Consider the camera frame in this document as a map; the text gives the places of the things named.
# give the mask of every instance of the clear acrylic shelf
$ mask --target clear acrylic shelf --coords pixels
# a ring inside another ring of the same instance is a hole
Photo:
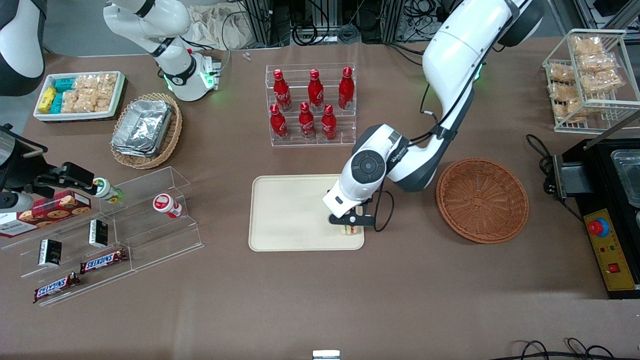
[[[342,79],[342,69],[349,66],[353,69],[353,82],[356,90],[353,94],[353,109],[342,110],[338,107],[338,86]],[[275,140],[275,134],[269,124],[271,114],[269,106],[276,103],[276,97],[273,92],[273,71],[275,69],[282,70],[284,79],[289,84],[291,91],[292,107],[291,111],[282,112],[289,130],[289,139],[284,142]],[[333,114],[337,120],[337,136],[334,140],[325,140],[322,136],[322,112],[314,113],[314,127],[316,129],[316,137],[307,140],[302,137],[298,115],[300,115],[300,103],[308,101],[307,87],[309,85],[309,71],[318,69],[320,72],[320,81],[324,86],[324,103],[333,105]],[[271,138],[271,146],[273,147],[290,147],[305,145],[353,145],[356,142],[356,107],[357,107],[357,80],[356,67],[354,63],[329,63],[329,64],[296,64],[296,65],[267,65],[265,74],[266,99],[267,99],[267,124],[269,127],[269,137]]]
[[[100,201],[100,211],[82,218],[82,222],[67,224],[49,232],[33,231],[33,236],[13,244],[20,251],[21,276],[36,278],[38,285],[46,286],[64,278],[70,272],[79,273],[80,263],[99,258],[119,248],[125,248],[127,261],[78,275],[81,283],[66,290],[49,295],[38,301],[41,306],[50,306],[74,298],[95,288],[144,270],[176,256],[199,249],[198,224],[187,210],[184,191],[191,184],[173,167],[116,185],[124,194],[118,204]],[[179,218],[169,218],[152,207],[154,197],[168,193],[182,205]],[[109,246],[105,249],[89,245],[89,222],[94,218],[107,223]],[[52,239],[62,242],[60,265],[54,268],[38,266],[40,240]],[[25,301],[33,301],[33,292],[25,294]]]

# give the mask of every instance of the brown woven basket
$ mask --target brown woven basket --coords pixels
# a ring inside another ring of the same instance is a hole
[[[144,170],[148,168],[154,168],[164,163],[169,158],[169,156],[171,156],[171,153],[175,149],[175,146],[178,144],[178,138],[180,137],[180,131],[182,130],[182,115],[180,114],[180,109],[178,108],[178,104],[175,103],[175,100],[165,94],[158,94],[154,92],[153,94],[142,95],[136,100],[162,100],[173,106],[170,123],[166,129],[166,135],[164,136],[164,140],[160,148],[160,153],[158,155],[154,156],[153,158],[143,158],[141,156],[120,154],[119,152],[116,152],[113,148],[111,148],[113,156],[116,158],[116,160],[118,160],[119,163],[127,165],[128,167]],[[133,101],[129,103],[125,110],[121,112],[120,117],[118,118],[118,122],[116,123],[116,126],[113,130],[114,134],[118,130],[118,126],[120,126],[120,123],[122,123],[122,118],[124,117],[124,114],[127,113],[127,110],[129,109],[131,104],[133,104]]]
[[[438,180],[436,200],[444,220],[458,234],[478,243],[511,240],[529,216],[529,199],[518,178],[483,158],[449,165]]]

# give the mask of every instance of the white tray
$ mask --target white tray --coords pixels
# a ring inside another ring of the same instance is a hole
[[[49,86],[53,85],[53,82],[57,79],[64,78],[76,78],[78,75],[97,75],[102,72],[110,72],[118,75],[116,80],[116,87],[113,89],[113,95],[111,96],[111,104],[108,111],[100,111],[97,113],[60,113],[60,114],[45,114],[38,110],[38,104],[42,99],[42,96]],[[47,75],[44,79],[44,86],[38,96],[35,108],[33,109],[33,117],[42,122],[76,122],[76,121],[91,121],[95,119],[104,119],[115,115],[118,109],[118,103],[120,102],[120,95],[122,94],[122,88],[124,87],[125,76],[120,71],[97,71],[97,72],[71,72],[68,74],[51,74]]]
[[[364,230],[340,233],[322,202],[340,175],[259,176],[253,181],[249,247],[253,251],[358,250]]]

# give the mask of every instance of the beige tray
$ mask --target beige tray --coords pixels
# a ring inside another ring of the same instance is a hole
[[[344,235],[322,202],[340,175],[259,176],[253,181],[249,247],[253,251],[358,250],[364,230]]]

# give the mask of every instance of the acrylic bottle rack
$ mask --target acrylic bottle rack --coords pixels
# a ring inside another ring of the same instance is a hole
[[[338,86],[342,79],[342,69],[349,66],[353,69],[353,83],[355,92],[353,94],[353,109],[342,110],[338,107]],[[276,141],[275,134],[269,123],[271,114],[269,106],[276,103],[276,97],[273,92],[273,71],[280,69],[284,79],[289,84],[291,91],[292,106],[291,110],[283,112],[289,131],[289,139],[284,142]],[[320,81],[324,86],[324,103],[333,105],[333,114],[337,120],[337,136],[334,140],[325,140],[322,136],[322,113],[314,113],[314,127],[316,129],[316,137],[312,140],[306,140],[302,137],[298,116],[300,115],[300,103],[309,101],[307,87],[309,85],[309,71],[317,69],[320,73]],[[356,107],[357,107],[357,71],[354,63],[329,63],[329,64],[299,64],[299,65],[267,65],[265,84],[266,84],[266,124],[269,129],[271,146],[273,147],[290,147],[290,146],[319,146],[319,145],[353,145],[356,142]]]

